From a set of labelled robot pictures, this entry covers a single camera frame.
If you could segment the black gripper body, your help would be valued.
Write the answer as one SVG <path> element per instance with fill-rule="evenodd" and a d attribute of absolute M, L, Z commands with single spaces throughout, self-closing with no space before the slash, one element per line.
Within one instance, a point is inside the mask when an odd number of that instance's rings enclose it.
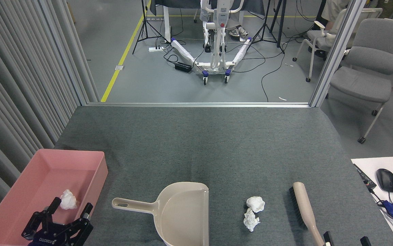
<path fill-rule="evenodd" d="M 81 230 L 81 223 L 73 222 L 67 225 L 58 223 L 42 223 L 41 230 L 35 232 L 29 246 L 76 246 Z"/>

